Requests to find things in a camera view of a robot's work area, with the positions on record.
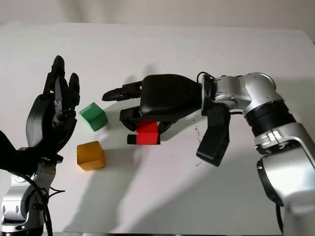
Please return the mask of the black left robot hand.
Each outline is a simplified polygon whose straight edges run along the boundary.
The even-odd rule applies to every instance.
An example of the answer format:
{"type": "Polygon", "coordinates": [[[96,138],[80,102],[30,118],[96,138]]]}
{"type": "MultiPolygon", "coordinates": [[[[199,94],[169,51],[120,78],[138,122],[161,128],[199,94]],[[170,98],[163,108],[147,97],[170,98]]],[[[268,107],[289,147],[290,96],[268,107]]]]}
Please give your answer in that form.
{"type": "Polygon", "coordinates": [[[80,102],[79,77],[65,79],[64,59],[57,55],[47,74],[42,94],[34,101],[27,118],[28,146],[43,158],[53,158],[71,138],[80,102]]]}

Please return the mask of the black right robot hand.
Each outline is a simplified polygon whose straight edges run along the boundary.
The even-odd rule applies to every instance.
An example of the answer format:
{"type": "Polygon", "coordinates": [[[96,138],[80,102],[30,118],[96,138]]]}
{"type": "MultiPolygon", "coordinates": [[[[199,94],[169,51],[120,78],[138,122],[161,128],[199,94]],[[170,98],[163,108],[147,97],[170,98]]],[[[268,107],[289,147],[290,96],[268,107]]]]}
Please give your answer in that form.
{"type": "Polygon", "coordinates": [[[140,105],[120,111],[119,121],[135,131],[141,121],[159,123],[159,134],[202,107],[201,84],[176,74],[148,75],[142,81],[122,85],[102,96],[102,101],[140,98],[140,105]]]}

